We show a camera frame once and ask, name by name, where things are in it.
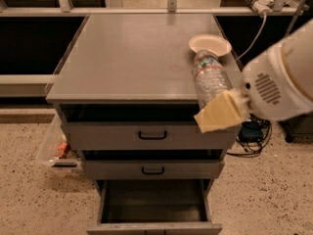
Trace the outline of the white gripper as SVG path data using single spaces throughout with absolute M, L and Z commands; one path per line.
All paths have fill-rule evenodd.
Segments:
M 285 120 L 313 111 L 313 60 L 307 50 L 272 46 L 243 69 L 242 88 L 216 96 L 196 115 L 201 133 L 224 130 L 248 119 Z

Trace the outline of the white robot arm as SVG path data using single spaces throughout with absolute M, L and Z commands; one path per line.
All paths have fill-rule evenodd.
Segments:
M 200 48 L 192 74 L 201 132 L 226 129 L 251 116 L 286 120 L 313 111 L 313 23 L 270 46 L 249 61 L 239 86 L 230 85 L 216 52 Z

